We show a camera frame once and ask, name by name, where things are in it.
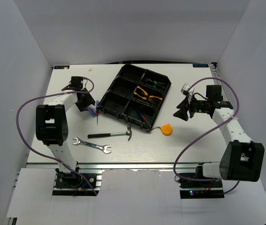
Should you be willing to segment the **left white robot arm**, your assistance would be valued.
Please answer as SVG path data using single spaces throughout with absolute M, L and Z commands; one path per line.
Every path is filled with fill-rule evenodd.
M 82 175 L 76 172 L 78 165 L 67 144 L 68 123 L 67 111 L 76 106 L 80 112 L 95 105 L 95 100 L 84 86 L 89 79 L 82 76 L 72 76 L 69 84 L 62 89 L 50 103 L 36 107 L 36 137 L 47 146 L 58 161 L 59 172 L 67 173 L 66 182 L 77 187 L 82 182 Z

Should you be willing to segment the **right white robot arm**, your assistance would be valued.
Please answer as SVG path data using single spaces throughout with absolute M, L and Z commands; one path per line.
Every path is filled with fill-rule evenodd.
M 212 179 L 256 182 L 260 178 L 264 146 L 254 142 L 242 129 L 234 109 L 222 96 L 220 85 L 208 85 L 204 100 L 198 100 L 194 89 L 184 84 L 185 99 L 177 106 L 174 117 L 187 121 L 195 113 L 206 113 L 217 124 L 227 148 L 217 163 L 203 163 L 200 172 L 194 175 L 195 183 L 207 186 Z

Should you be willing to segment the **black green precision screwdriver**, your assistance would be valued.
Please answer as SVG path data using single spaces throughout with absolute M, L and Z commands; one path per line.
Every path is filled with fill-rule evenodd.
M 155 85 L 159 84 L 159 82 L 157 82 L 157 81 L 153 81 L 153 80 L 148 79 L 148 78 L 146 78 L 145 81 L 148 82 L 148 83 L 155 84 Z

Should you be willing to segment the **yellow black pliers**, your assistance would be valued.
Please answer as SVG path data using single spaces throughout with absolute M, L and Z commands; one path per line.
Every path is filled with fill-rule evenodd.
M 157 105 L 158 104 L 158 100 L 159 101 L 162 101 L 163 100 L 163 98 L 161 98 L 161 97 L 157 97 L 157 96 L 149 96 L 149 95 L 145 95 L 145 100 L 147 100 L 149 103 L 151 103 L 151 104 L 153 104 L 153 105 Z
M 140 86 L 137 86 L 136 91 L 134 92 L 134 95 L 138 96 L 139 98 L 141 98 L 143 100 L 149 99 L 148 93 L 143 88 L 141 88 Z

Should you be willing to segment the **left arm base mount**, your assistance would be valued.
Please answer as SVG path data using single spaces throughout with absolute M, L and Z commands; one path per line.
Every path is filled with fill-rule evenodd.
M 72 172 L 61 172 L 59 168 L 55 169 L 56 176 L 53 185 L 53 196 L 96 196 L 98 194 L 102 175 L 100 173 L 82 173 L 89 184 L 79 175 Z

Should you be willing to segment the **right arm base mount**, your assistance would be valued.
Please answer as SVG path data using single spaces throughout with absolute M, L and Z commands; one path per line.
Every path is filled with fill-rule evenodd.
M 180 199 L 216 199 L 224 198 L 221 181 L 188 181 L 175 176 L 179 184 Z

